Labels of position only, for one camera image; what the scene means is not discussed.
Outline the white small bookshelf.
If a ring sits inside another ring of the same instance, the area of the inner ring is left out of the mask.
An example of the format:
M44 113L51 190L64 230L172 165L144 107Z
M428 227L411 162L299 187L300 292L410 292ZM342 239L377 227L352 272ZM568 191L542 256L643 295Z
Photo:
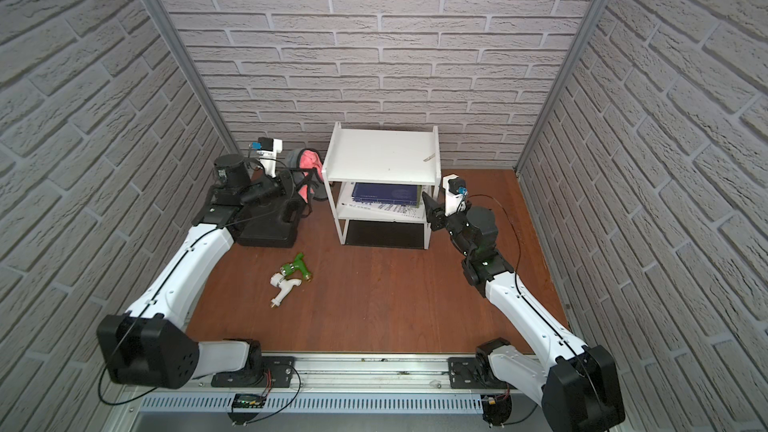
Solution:
M339 242L343 245L428 249L426 218L393 219L370 212L339 213L345 182L418 185L439 193L441 162L438 128L430 132L345 129L334 125L322 173Z

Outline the grey and pink cloth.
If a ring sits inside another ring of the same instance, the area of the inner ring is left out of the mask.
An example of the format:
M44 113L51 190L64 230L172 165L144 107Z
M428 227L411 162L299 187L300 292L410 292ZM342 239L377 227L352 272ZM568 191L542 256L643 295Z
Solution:
M328 200L321 154L313 148L293 149L287 153L286 160L296 193L306 206L306 211L302 214L302 217L306 218L313 211L314 201Z

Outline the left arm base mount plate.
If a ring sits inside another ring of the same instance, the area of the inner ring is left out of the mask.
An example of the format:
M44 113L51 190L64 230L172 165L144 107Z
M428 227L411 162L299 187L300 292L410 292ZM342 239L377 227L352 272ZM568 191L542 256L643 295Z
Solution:
M295 375L294 356L264 356L256 365L235 372L221 372L213 376L214 388L288 388Z

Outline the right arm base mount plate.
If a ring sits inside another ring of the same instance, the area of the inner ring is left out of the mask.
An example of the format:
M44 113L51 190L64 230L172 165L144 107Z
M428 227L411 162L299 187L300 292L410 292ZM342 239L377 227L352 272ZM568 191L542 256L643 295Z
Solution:
M452 389L505 390L507 384L498 380L490 368L477 357L449 357L448 378Z

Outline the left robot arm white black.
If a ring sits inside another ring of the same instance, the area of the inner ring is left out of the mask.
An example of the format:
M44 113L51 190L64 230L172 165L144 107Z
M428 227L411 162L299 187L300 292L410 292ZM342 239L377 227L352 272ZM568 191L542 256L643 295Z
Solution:
M262 174L253 179L253 163ZM271 201L295 190L287 169L270 172L264 160L228 154L214 163L215 183L187 236L152 285L125 312L104 317L97 340L102 376L116 384L179 389L192 379L219 375L259 385L260 345L248 339L198 342L184 330L208 277L246 227L264 219Z

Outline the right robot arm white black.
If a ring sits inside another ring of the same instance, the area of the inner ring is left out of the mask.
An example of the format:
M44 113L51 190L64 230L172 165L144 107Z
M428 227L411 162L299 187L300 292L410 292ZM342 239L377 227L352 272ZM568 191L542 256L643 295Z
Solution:
M494 213L470 205L463 191L437 202L422 195L426 220L446 230L462 254L467 282L500 310L531 347L529 358L505 340L481 345L485 378L504 382L533 401L553 431L608 431L626 418L616 362L603 346L589 346L532 295L496 246Z

